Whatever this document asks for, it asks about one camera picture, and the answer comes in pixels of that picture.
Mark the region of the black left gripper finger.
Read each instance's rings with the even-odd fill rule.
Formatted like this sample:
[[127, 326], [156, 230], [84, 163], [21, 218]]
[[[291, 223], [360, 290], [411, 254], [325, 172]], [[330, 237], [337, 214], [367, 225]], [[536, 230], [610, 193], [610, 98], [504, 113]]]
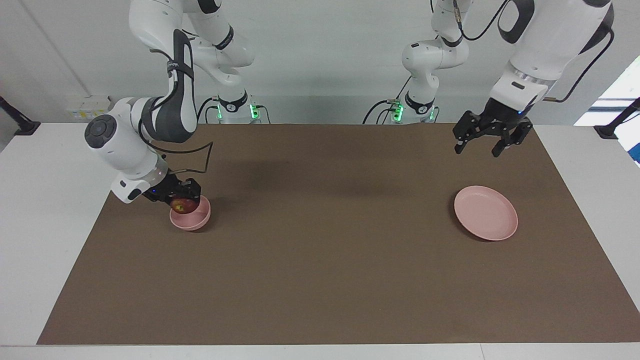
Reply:
[[466, 111], [452, 129], [456, 144], [456, 153], [462, 153], [466, 145], [477, 137], [478, 120], [480, 117], [472, 111]]
[[530, 121], [521, 121], [512, 129], [509, 129], [507, 125], [499, 125], [498, 129], [501, 140], [493, 147], [494, 157], [499, 157], [510, 146], [521, 145], [530, 130], [533, 129], [533, 124]]

